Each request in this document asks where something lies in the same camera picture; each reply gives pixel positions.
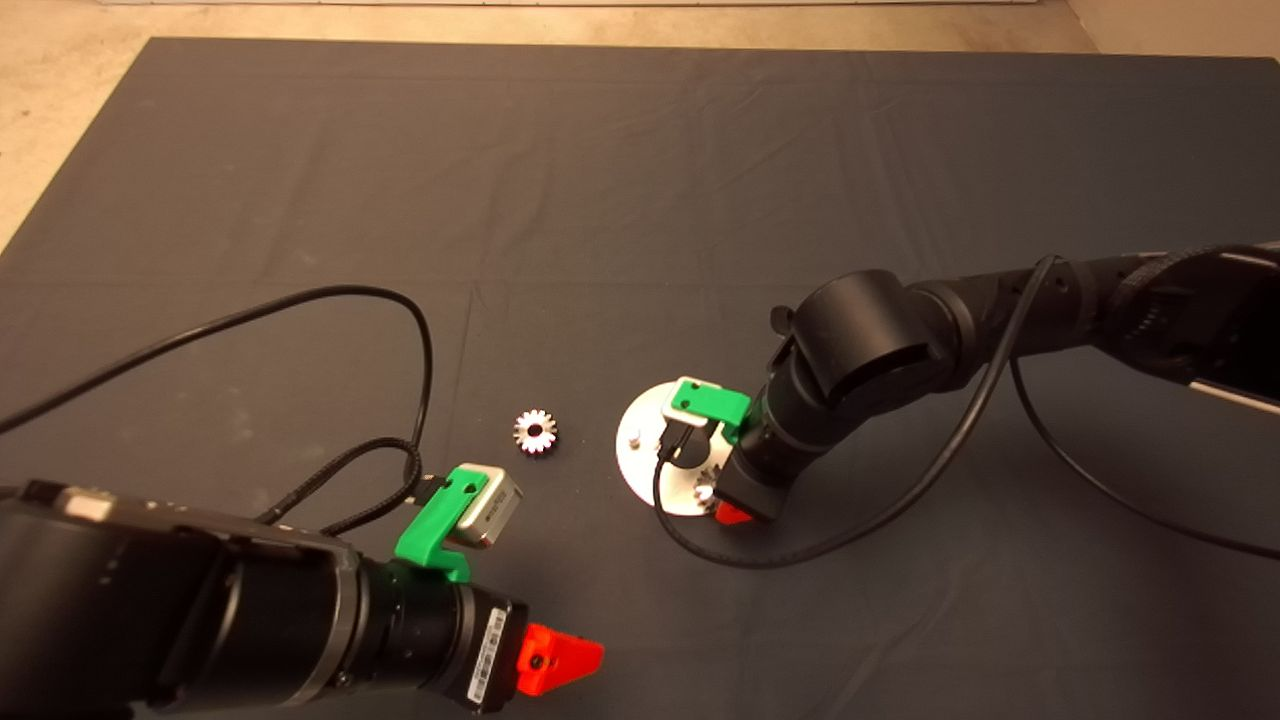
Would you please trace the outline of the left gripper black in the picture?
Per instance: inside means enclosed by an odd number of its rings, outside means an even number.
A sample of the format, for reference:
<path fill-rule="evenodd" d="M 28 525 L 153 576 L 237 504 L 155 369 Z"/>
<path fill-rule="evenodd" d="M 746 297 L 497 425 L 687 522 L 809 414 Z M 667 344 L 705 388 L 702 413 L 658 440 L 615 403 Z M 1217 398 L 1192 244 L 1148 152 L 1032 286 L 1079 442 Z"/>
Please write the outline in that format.
<path fill-rule="evenodd" d="M 605 647 L 530 623 L 529 606 L 488 588 L 463 591 L 465 651 L 460 701 L 474 714 L 495 714 L 515 697 L 544 696 L 596 673 Z"/>

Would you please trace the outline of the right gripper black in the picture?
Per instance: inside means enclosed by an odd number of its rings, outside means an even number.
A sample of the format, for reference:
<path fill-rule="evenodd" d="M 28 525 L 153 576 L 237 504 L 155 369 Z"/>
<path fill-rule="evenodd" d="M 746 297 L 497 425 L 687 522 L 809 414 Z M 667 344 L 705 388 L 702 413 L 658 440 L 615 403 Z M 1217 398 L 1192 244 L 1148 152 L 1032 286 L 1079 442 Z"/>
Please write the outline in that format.
<path fill-rule="evenodd" d="M 730 451 L 716 480 L 716 521 L 736 527 L 778 520 L 796 478 L 795 452 L 781 442 L 740 445 Z"/>

